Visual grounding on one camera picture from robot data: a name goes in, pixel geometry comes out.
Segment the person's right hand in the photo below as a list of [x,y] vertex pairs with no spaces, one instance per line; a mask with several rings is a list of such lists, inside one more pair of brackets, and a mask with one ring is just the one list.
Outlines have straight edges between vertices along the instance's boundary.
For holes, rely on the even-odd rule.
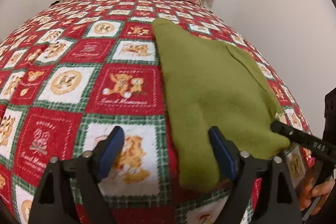
[[313,197],[320,197],[310,215],[316,215],[320,211],[335,185],[335,181],[332,178],[328,178],[322,184],[315,185],[314,183],[317,181],[320,171],[320,167],[316,164],[308,169],[296,190],[301,211],[310,206]]

